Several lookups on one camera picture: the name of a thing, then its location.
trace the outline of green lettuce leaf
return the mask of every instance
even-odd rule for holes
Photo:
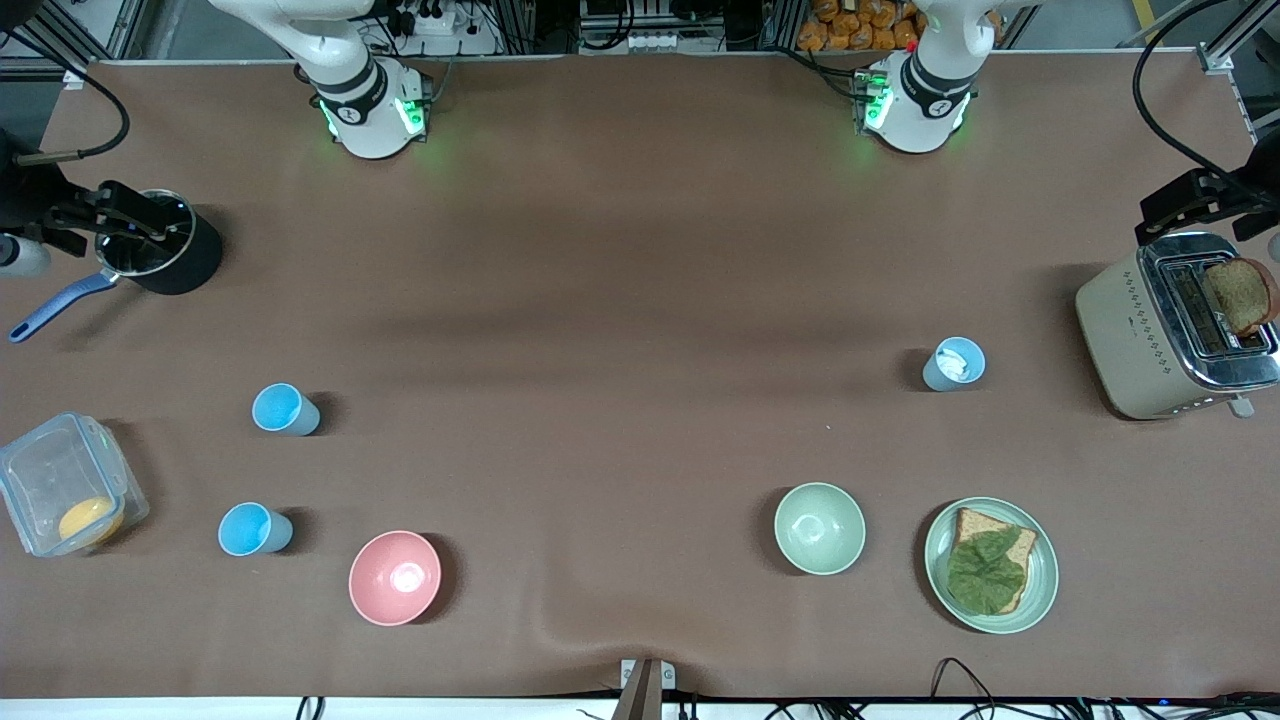
[[[952,548],[947,559],[947,591],[956,603],[978,615],[1000,612],[1027,583],[1027,573],[1007,557],[1021,528],[978,533]]]

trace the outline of toaster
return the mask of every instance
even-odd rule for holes
[[[1238,258],[1212,233],[1167,234],[1111,265],[1075,295],[1075,310],[1111,404],[1155,420],[1228,405],[1253,415],[1247,393],[1280,383],[1274,323],[1231,333],[1204,270]]]

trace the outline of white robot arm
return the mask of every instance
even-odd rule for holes
[[[374,58],[348,22],[374,0],[210,0],[262,31],[298,61],[320,95],[329,129],[360,158],[394,155],[426,137],[422,76]]]
[[[987,12],[1038,1],[915,0],[929,24],[914,53],[897,50],[872,65],[888,76],[888,83],[879,100],[867,105],[864,127],[905,152],[942,147],[960,127],[969,88],[996,46]]]

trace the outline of bread slice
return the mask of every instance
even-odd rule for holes
[[[978,533],[1004,530],[1011,527],[1012,523],[1005,523],[1004,520],[997,520],[991,515],[983,515],[977,510],[969,510],[968,507],[961,507],[960,515],[956,518],[956,539],[951,547],[955,547],[956,544],[972,538]],[[1005,553],[1005,557],[1016,562],[1023,569],[1023,573],[1028,573],[1028,566],[1030,565],[1030,559],[1032,559],[1032,547],[1036,546],[1036,538],[1039,536],[1037,536],[1036,530],[1030,528],[1023,528],[1021,530],[1023,532],[1018,534],[1018,542],[1014,543],[1014,547],[1009,548],[1009,552]],[[1014,600],[1009,601],[1009,605],[1000,609],[1000,612],[997,612],[996,615],[1009,615],[1010,612],[1016,610],[1018,603],[1021,602],[1023,600],[1023,592],[1025,591],[1027,591],[1027,583],[1023,583],[1021,589],[1018,591],[1018,593],[1014,596]]]
[[[1266,265],[1236,258],[1204,270],[1204,284],[1217,297],[1231,332],[1251,336],[1280,315],[1280,287]]]

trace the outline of black pot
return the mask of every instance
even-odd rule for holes
[[[142,195],[174,217],[159,241],[99,236],[93,243],[104,270],[73,282],[9,332],[9,342],[23,342],[82,297],[111,290],[128,278],[159,295],[182,295],[209,282],[223,261],[223,238],[209,220],[168,190]]]

